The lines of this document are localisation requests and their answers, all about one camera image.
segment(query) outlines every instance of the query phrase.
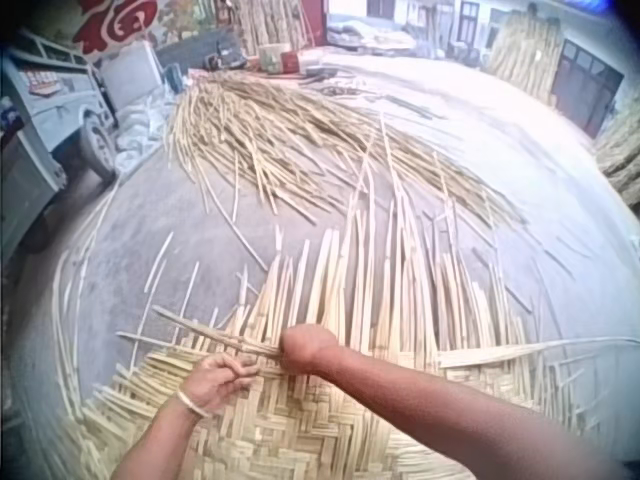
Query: fingers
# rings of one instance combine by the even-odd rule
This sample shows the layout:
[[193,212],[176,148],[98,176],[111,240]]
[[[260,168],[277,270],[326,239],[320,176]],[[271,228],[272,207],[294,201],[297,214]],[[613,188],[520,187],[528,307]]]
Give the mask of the fingers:
[[201,365],[205,368],[228,368],[238,377],[250,377],[258,373],[256,361],[249,357],[233,358],[226,353],[216,353],[209,355],[201,361]]
[[200,362],[200,367],[207,370],[211,382],[223,384],[236,378],[255,377],[260,371],[256,360],[250,357],[232,357],[226,353],[209,355]]
[[230,396],[234,395],[240,390],[249,388],[254,380],[254,377],[242,377],[236,378],[232,382],[227,382],[224,385],[221,385],[219,388],[220,397],[223,401],[226,402]]

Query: hand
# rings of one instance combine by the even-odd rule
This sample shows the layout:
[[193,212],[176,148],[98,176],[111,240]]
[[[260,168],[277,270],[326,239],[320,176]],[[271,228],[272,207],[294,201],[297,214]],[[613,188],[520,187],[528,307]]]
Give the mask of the hand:
[[320,325],[287,328],[280,337],[282,367],[294,375],[313,374],[321,363],[321,353],[338,346],[333,333]]
[[230,398],[251,385],[259,368],[250,358],[216,353],[200,360],[180,386],[198,407],[217,412]]

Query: person's left hand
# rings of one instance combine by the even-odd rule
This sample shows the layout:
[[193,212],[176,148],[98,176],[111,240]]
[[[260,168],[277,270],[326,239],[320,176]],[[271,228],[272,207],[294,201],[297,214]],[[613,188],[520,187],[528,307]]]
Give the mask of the person's left hand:
[[196,364],[180,390],[196,406],[215,413],[233,394],[251,385],[259,371],[255,363],[226,353],[209,355]]

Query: wall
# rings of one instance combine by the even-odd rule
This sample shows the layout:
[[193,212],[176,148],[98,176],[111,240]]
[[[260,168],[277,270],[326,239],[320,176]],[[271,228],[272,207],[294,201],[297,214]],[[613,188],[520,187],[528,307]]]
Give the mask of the wall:
[[[475,0],[480,3],[478,27],[474,47],[483,49],[489,35],[491,9],[509,12],[526,11],[530,0]],[[455,21],[451,38],[457,38],[462,1],[455,0]],[[560,8],[545,2],[536,2],[538,15],[558,18],[565,38],[589,51],[624,75],[616,95],[616,106],[620,108],[631,99],[634,89],[640,85],[640,55],[625,27],[613,17],[594,17]]]
[[366,17],[367,0],[329,0],[329,13]]
[[117,52],[136,38],[154,47],[216,26],[215,0],[57,0],[41,2],[27,28],[78,50],[90,61]]
[[[399,25],[404,25],[407,23],[407,19],[411,20],[417,16],[417,6],[423,3],[419,0],[396,0],[393,21]],[[366,17],[367,0],[329,0],[329,13]]]

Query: bracelet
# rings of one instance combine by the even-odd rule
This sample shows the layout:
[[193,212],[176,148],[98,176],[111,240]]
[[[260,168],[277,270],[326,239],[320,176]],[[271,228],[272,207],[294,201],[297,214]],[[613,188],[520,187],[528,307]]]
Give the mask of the bracelet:
[[178,390],[176,393],[178,394],[178,398],[182,401],[182,403],[184,403],[189,408],[189,410],[197,413],[202,418],[212,417],[212,415],[209,412],[203,410],[202,408],[197,406],[195,403],[193,403],[193,401],[189,397],[187,397],[187,395],[182,390]]

